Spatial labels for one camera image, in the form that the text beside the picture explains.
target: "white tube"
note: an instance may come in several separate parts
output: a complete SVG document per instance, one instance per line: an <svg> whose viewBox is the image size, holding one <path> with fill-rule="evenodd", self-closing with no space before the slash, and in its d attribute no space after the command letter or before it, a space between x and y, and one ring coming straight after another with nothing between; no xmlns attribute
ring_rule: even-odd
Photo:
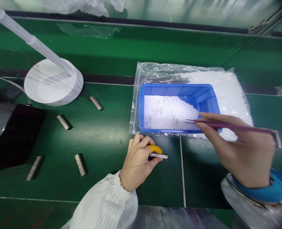
<svg viewBox="0 0 282 229"><path fill-rule="evenodd" d="M52 61L57 66L62 67L69 75L74 75L75 72L51 49L49 49L44 43L38 40L35 36L31 35L10 16L8 16L4 10L0 8L0 23L15 33L21 39L23 39L29 46L42 54L44 57Z"/></svg>

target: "clear plastic bag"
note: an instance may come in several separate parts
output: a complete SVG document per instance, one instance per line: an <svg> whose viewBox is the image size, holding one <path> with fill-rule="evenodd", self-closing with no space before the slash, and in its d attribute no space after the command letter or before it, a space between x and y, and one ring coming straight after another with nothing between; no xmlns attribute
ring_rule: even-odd
<svg viewBox="0 0 282 229"><path fill-rule="evenodd" d="M134 93L131 106L129 133L140 133L154 136L179 136L172 133L141 132L138 119L138 98L141 86L145 83L169 84L211 84L219 105L220 113L241 118L253 126L250 106L240 83L234 74L234 69L225 71L223 68L206 68L176 64L140 63L134 80ZM180 134L181 136L204 138L204 134ZM229 129L223 129L220 135L229 141L235 141L236 135Z"/></svg>
<svg viewBox="0 0 282 229"><path fill-rule="evenodd" d="M98 17L109 17L106 5L110 4L117 12L122 13L126 0L42 0L42 3L54 13L71 14L80 10Z"/></svg>

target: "white foam beads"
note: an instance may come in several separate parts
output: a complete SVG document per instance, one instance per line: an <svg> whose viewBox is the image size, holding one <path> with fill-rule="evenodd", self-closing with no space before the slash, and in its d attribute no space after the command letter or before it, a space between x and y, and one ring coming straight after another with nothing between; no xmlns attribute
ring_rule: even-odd
<svg viewBox="0 0 282 229"><path fill-rule="evenodd" d="M197 119L198 110L178 96L144 96L144 127L147 129L197 129L186 119Z"/></svg>

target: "white cylindrical container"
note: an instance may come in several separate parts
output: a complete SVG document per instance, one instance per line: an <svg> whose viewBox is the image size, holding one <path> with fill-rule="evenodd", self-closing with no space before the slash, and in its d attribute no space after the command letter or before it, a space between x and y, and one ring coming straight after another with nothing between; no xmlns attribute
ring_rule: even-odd
<svg viewBox="0 0 282 229"><path fill-rule="evenodd" d="M49 106L62 106L72 102L80 94L84 79L81 72L68 60L73 75L49 59L35 64L27 73L24 81L26 94L34 101Z"/></svg>

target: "right hand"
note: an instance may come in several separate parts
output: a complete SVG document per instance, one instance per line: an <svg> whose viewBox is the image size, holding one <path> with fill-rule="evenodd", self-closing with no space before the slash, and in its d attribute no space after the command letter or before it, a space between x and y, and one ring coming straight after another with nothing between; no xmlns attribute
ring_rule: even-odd
<svg viewBox="0 0 282 229"><path fill-rule="evenodd" d="M207 121L228 122L247 126L240 118L230 115L199 114ZM275 151L275 142L270 134L232 130L238 137L236 142L227 142L215 129L197 123L199 129L213 144L222 165L246 188L269 186L269 174Z"/></svg>

